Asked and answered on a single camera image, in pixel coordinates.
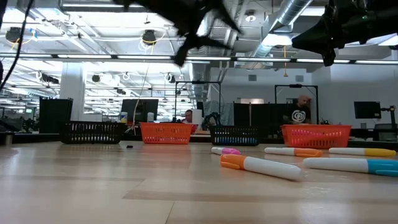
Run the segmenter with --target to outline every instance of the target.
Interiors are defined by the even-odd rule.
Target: pen
[[[347,154],[347,155],[359,155],[359,156],[379,156],[379,157],[391,157],[395,156],[396,152],[388,149],[368,149],[368,148],[330,148],[330,154]]]
[[[304,166],[398,177],[398,161],[386,159],[306,158]]]
[[[321,157],[323,152],[318,149],[304,149],[292,147],[267,147],[265,153],[299,157]]]
[[[232,149],[232,148],[227,148],[227,147],[212,147],[211,152],[214,154],[235,154],[235,155],[240,155],[241,152],[237,149]]]
[[[303,179],[303,172],[297,166],[249,156],[224,154],[220,157],[220,164],[222,167],[248,170],[289,180]]]

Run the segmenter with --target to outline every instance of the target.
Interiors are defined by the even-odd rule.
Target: wooden table
[[[302,167],[265,147],[237,148]],[[0,223],[397,223],[398,178],[303,168],[305,180],[292,182],[220,167],[210,148],[2,147]]]

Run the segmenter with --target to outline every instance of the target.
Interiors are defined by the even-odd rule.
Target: computer monitor
[[[381,107],[380,102],[364,101],[354,102],[356,119],[380,119]]]
[[[137,100],[123,100],[122,111],[127,112],[127,121],[134,121],[134,108]],[[139,100],[136,110],[136,122],[147,122],[147,114],[152,112],[154,120],[157,117],[159,100]]]

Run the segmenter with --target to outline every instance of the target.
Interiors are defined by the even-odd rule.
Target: orange basket
[[[315,149],[347,147],[350,131],[350,125],[286,124],[282,126],[286,146]]]
[[[192,124],[141,123],[142,141],[147,144],[188,144]]]

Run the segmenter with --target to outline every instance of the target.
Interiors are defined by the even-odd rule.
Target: column
[[[73,99],[71,121],[83,119],[86,91],[86,73],[83,63],[64,62],[62,65],[60,99]]]

